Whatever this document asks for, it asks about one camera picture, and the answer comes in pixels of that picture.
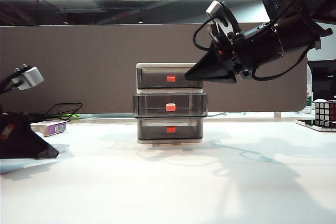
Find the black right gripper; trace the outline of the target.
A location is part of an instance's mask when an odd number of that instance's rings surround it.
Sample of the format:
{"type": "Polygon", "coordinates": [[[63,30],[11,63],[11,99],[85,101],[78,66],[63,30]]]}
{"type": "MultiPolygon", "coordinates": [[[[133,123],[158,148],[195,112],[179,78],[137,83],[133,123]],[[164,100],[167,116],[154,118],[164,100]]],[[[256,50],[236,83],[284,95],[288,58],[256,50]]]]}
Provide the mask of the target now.
{"type": "Polygon", "coordinates": [[[256,70],[284,56],[276,27],[263,23],[248,31],[232,23],[232,49],[208,51],[186,74],[185,79],[202,82],[236,83],[236,75],[244,80],[274,80],[285,72],[273,76],[256,76],[256,70]]]}

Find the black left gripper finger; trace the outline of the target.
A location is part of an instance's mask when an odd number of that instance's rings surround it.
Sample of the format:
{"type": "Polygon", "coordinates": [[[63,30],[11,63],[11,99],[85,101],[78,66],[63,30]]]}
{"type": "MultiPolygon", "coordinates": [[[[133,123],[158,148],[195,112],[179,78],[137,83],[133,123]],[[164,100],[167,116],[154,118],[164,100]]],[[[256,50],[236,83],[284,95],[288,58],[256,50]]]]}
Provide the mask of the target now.
{"type": "Polygon", "coordinates": [[[42,159],[58,155],[58,150],[32,131],[27,115],[13,112],[1,115],[1,159],[42,159]]]}

